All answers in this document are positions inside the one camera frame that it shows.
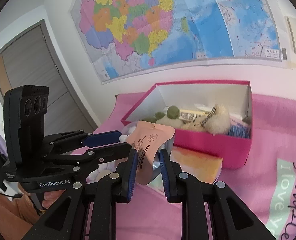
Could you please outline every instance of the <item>camera lens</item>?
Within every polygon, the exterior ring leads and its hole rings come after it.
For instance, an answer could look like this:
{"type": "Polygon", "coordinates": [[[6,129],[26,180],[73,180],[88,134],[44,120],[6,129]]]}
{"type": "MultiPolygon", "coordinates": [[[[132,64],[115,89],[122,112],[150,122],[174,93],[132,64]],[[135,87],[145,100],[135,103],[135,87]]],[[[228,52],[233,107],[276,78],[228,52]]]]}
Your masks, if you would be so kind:
{"type": "Polygon", "coordinates": [[[44,97],[44,99],[42,100],[42,108],[45,109],[47,106],[47,98],[44,97]]]}
{"type": "Polygon", "coordinates": [[[41,100],[40,97],[36,97],[35,103],[33,104],[33,110],[35,111],[35,114],[38,114],[41,107],[41,100]]]}
{"type": "Polygon", "coordinates": [[[31,112],[31,101],[30,99],[28,99],[25,103],[25,115],[29,116],[30,112],[31,112]]]}

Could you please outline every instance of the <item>black cable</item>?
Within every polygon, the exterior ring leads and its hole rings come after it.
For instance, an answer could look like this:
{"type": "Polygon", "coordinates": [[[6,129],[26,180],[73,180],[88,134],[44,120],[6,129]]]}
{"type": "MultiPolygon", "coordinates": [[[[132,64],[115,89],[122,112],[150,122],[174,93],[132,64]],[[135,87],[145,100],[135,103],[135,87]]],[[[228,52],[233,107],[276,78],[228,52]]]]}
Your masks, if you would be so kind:
{"type": "Polygon", "coordinates": [[[12,198],[21,198],[21,197],[9,196],[9,195],[3,194],[3,193],[0,193],[0,195],[4,195],[4,196],[6,196],[6,197],[12,197],[12,198]]]}

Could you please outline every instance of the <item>green pom-pom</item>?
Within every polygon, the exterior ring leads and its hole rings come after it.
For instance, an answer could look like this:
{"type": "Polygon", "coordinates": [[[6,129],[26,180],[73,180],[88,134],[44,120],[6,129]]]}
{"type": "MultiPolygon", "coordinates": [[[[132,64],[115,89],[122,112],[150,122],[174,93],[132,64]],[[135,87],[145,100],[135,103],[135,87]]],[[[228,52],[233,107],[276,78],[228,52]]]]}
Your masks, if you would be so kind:
{"type": "Polygon", "coordinates": [[[179,108],[177,106],[170,106],[167,110],[167,117],[170,119],[177,119],[179,118],[179,108]]]}
{"type": "Polygon", "coordinates": [[[163,118],[166,114],[163,112],[157,112],[155,113],[155,117],[157,120],[160,120],[161,118],[163,118]]]}
{"type": "Polygon", "coordinates": [[[157,119],[154,117],[146,117],[144,119],[141,119],[141,121],[156,123],[157,119]]]}

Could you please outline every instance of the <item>human hand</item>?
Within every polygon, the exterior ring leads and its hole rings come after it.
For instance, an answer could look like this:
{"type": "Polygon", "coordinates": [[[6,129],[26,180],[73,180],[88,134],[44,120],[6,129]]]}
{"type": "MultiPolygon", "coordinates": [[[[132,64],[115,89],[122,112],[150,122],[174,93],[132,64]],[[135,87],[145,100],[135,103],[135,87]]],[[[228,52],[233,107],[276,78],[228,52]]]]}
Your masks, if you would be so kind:
{"type": "Polygon", "coordinates": [[[63,190],[58,190],[58,191],[50,191],[50,192],[45,192],[44,193],[44,200],[42,201],[42,206],[45,209],[48,209],[56,200],[61,196],[62,193],[64,193],[63,190]]]}

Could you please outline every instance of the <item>map of china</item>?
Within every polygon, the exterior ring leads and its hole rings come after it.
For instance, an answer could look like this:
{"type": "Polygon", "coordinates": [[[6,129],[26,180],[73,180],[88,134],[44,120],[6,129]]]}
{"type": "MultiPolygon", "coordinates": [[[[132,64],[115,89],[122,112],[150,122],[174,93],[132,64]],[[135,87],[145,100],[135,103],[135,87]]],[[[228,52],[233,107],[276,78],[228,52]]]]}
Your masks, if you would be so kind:
{"type": "Polygon", "coordinates": [[[151,56],[168,37],[173,6],[173,0],[81,0],[79,28],[96,49],[113,42],[124,61],[133,52],[151,56]]]}

